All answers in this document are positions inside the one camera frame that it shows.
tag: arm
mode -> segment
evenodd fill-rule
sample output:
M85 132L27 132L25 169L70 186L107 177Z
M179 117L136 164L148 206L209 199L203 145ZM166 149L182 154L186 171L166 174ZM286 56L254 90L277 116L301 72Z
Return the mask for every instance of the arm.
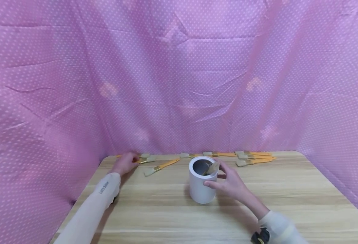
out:
M300 235L293 222L282 214L270 211L243 183L236 170L220 161L221 170L225 175L218 178L225 179L218 183L205 181L204 185L213 189L221 190L226 195L243 203L259 220L259 225L265 227L270 234L269 243L281 244L307 244Z
M138 166L133 161L138 161L138 156L132 153L124 154L117 160L112 170L100 180L54 244L91 243L104 211L119 193L121 176Z

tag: white cylindrical container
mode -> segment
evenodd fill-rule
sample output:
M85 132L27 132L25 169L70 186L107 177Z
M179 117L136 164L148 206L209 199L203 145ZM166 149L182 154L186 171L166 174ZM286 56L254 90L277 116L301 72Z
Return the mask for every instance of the white cylindrical container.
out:
M190 196L200 204L207 204L213 201L215 190L203 185L206 180L217 181L218 170L211 175L201 175L207 170L207 164L214 164L214 159L205 156L195 157L188 165L190 169Z

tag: fabric backdrop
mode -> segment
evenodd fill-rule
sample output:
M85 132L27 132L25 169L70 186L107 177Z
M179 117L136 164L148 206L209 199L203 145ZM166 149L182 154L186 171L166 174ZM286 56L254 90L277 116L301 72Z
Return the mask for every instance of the fabric backdrop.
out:
M297 150L358 208L358 0L0 0L0 243L129 149Z

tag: wooden tabletop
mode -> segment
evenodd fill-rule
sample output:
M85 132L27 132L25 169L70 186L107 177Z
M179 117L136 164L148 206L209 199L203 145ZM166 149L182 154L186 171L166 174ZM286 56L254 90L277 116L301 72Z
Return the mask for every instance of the wooden tabletop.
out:
M221 158L266 206L290 218L309 243L358 243L358 210L302 154L272 154L277 160L240 168L234 164L237 158ZM146 168L175 158L158 155L158 161L135 170L104 214L92 244L251 243L258 226L246 207L221 194L208 205L191 199L187 186L190 159L144 176ZM115 160L104 159L53 241Z

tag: white sleeve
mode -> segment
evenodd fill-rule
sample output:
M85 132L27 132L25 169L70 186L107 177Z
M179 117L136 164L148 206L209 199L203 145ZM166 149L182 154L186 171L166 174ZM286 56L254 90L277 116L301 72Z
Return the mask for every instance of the white sleeve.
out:
M269 211L259 220L259 225L270 233L269 244L308 244L293 222L280 213Z
M110 173L100 180L54 244L90 244L104 211L118 195L119 187L118 173Z

